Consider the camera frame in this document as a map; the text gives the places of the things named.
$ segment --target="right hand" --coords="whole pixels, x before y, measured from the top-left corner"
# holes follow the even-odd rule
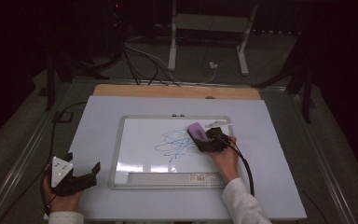
[[[229,137],[232,142],[237,142],[236,137]],[[208,155],[214,160],[219,168],[220,174],[225,179],[226,183],[240,177],[238,174],[238,154],[230,147],[227,147],[223,152],[209,152]]]

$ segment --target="wire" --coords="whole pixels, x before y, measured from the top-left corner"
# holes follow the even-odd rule
[[[232,141],[231,139],[228,138],[228,142],[226,142],[224,139],[222,139],[221,137],[215,135],[214,137],[216,137],[217,139],[219,139],[221,142],[223,142],[224,144],[226,144],[228,147],[230,147],[231,149],[233,149],[237,155],[241,158],[243,164],[245,165],[246,168],[246,172],[248,173],[248,177],[249,177],[249,186],[250,186],[250,190],[251,190],[251,194],[253,196],[255,196],[255,184],[254,184],[254,180],[253,180],[253,176],[252,176],[252,171],[251,171],[251,167],[249,166],[248,161],[243,157],[242,153],[240,152],[240,149],[238,148],[237,144]]]
[[[135,51],[130,51],[130,50],[128,50],[128,52],[126,51],[126,53],[130,53],[130,54],[134,54],[134,55],[137,55],[137,56],[146,57],[146,56],[144,56],[143,54],[140,54],[140,53],[135,52]],[[163,82],[163,81],[157,79],[157,75],[158,75],[158,65],[157,65],[157,63],[156,63],[155,61],[153,61],[152,59],[148,58],[148,57],[146,57],[146,58],[149,59],[149,60],[153,63],[153,65],[155,66],[155,68],[156,68],[155,74],[153,75],[153,77],[150,78],[150,80],[149,80],[149,82],[148,82],[147,85],[150,85],[154,80],[157,80],[157,81],[159,81],[160,83],[162,83],[162,84],[168,86],[168,84],[166,84],[165,82]],[[140,74],[138,71],[136,71],[135,67],[133,66],[133,64],[132,64],[131,61],[130,61],[130,58],[127,58],[127,61],[126,61],[125,63],[128,64],[128,66],[132,69],[132,71],[133,71],[136,75],[148,79],[148,77],[143,76],[143,75]]]
[[[319,206],[316,204],[316,202],[314,202],[312,200],[312,198],[308,195],[308,193],[306,191],[304,191],[295,181],[296,187],[298,188],[299,191],[301,191],[309,200],[310,202],[315,206],[315,208],[319,211],[319,213],[322,215],[322,217],[324,218],[324,222],[326,224],[328,224],[327,218],[325,217],[324,213],[322,212],[322,210],[319,208]]]
[[[128,45],[127,43],[124,43],[124,45],[125,45],[124,50],[125,50],[126,52],[128,52],[128,51],[136,52],[139,56],[143,56],[143,57],[147,58],[148,60],[150,60],[154,65],[156,65],[156,66],[162,71],[162,73],[165,75],[165,77],[166,77],[170,82],[172,82],[172,83],[173,83],[174,85],[176,85],[176,86],[180,86],[178,83],[176,83],[176,82],[179,82],[179,83],[180,83],[180,81],[178,81],[177,79],[175,79],[175,78],[172,76],[171,72],[168,70],[168,65],[167,65],[165,62],[163,62],[159,57],[157,57],[157,56],[155,56],[155,55],[152,55],[152,54],[149,54],[149,53],[146,53],[146,52],[143,52],[143,51],[140,51],[140,50],[138,50],[138,49],[134,49],[133,47],[131,47],[131,46]]]
[[[51,160],[51,157],[52,157],[52,153],[53,153],[54,133],[55,133],[56,125],[57,125],[57,120],[63,115],[63,113],[66,112],[67,109],[69,109],[75,105],[83,105],[86,103],[87,102],[80,102],[80,103],[76,103],[73,105],[68,105],[63,111],[61,111],[59,114],[57,114],[56,117],[54,117],[52,134],[51,134],[51,138],[50,138],[50,146],[49,146],[49,151],[48,151],[48,158],[47,158],[46,162],[44,163],[43,168],[39,171],[37,176],[31,181],[31,183],[20,193],[20,195],[7,207],[7,210],[0,217],[0,223],[7,216],[8,212],[14,207],[14,205],[16,205],[16,203],[25,195],[25,193],[28,192],[28,190],[36,182],[36,180],[45,172],[46,167],[48,166],[48,164]]]

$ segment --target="metal stand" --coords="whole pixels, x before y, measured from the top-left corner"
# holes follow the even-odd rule
[[[253,20],[257,12],[258,4],[254,4],[252,12],[248,18],[241,17],[221,17],[207,15],[190,15],[176,13],[176,0],[172,0],[172,36],[170,59],[168,60],[168,69],[175,70],[176,64],[176,29],[192,29],[192,30],[210,30],[223,32],[243,33],[243,40],[237,46],[238,61],[240,63],[241,73],[248,75],[249,70],[246,64],[244,50],[249,34],[252,30]]]

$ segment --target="blue scribble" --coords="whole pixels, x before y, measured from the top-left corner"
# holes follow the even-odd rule
[[[164,156],[171,157],[170,162],[179,159],[187,154],[190,147],[195,147],[193,140],[186,131],[178,130],[164,133],[164,144],[155,147],[157,151],[164,152]]]

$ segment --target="white table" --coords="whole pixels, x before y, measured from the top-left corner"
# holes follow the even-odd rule
[[[102,165],[101,172],[97,175],[98,185],[85,191],[79,206],[79,211],[86,218],[230,219],[221,198],[221,189],[108,188],[121,117],[172,114],[229,116],[233,122],[234,134],[238,138],[238,146],[253,172],[255,197],[262,204],[268,217],[286,220],[306,217],[264,101],[91,96],[70,148],[74,153],[74,175],[89,173],[98,161]]]

